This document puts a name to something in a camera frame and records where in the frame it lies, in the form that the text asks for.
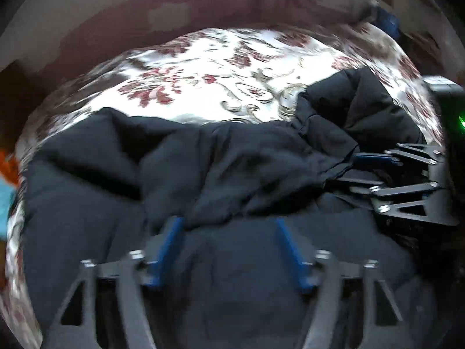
silver bolt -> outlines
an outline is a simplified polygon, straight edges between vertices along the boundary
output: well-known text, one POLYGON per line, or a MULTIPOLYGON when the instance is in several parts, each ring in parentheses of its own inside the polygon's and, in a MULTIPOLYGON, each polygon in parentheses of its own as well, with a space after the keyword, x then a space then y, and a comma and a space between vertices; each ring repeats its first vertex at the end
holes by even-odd
POLYGON ((380 214, 384 214, 384 213, 388 212, 390 209, 391 208, 388 205, 384 205, 384 206, 378 207, 378 212, 380 214))
POLYGON ((331 257, 331 252, 317 250, 315 257, 322 260, 328 260, 331 257))
POLYGON ((95 267, 95 264, 92 260, 82 260, 81 261, 81 264, 85 267, 85 268, 93 268, 95 267))
POLYGON ((140 260, 145 257, 144 251, 138 250, 138 251, 131 251, 129 252, 129 255, 133 260, 140 260))
POLYGON ((363 267, 373 269, 373 268, 376 268, 377 266, 378 266, 378 261, 376 261, 376 260, 368 260, 363 267))

light blue object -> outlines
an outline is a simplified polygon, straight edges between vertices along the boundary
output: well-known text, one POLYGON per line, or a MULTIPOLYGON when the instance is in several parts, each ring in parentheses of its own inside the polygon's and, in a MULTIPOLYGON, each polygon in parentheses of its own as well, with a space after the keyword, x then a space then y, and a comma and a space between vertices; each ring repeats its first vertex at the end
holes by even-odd
POLYGON ((8 211, 15 200, 15 188, 0 176, 0 240, 6 240, 8 211))

